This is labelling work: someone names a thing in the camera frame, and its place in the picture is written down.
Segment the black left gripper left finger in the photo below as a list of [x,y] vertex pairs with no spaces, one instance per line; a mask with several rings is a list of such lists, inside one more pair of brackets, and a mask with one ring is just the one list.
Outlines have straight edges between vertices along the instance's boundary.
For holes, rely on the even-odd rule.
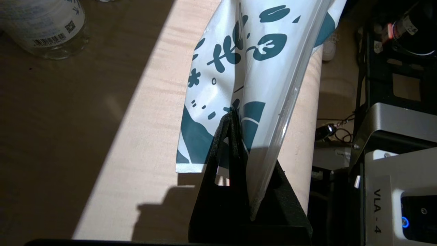
[[[220,160],[221,144],[228,139],[229,186],[215,183]],[[213,139],[206,170],[198,192],[188,228],[188,241],[194,244],[234,244],[243,234],[243,225],[249,220],[249,202],[246,184],[246,164],[243,160],[236,111],[222,117]]]

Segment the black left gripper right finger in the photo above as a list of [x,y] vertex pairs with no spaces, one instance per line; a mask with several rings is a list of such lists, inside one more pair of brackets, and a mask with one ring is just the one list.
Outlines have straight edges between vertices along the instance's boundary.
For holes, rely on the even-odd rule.
[[254,221],[257,244],[310,244],[312,226],[284,170],[276,163]]

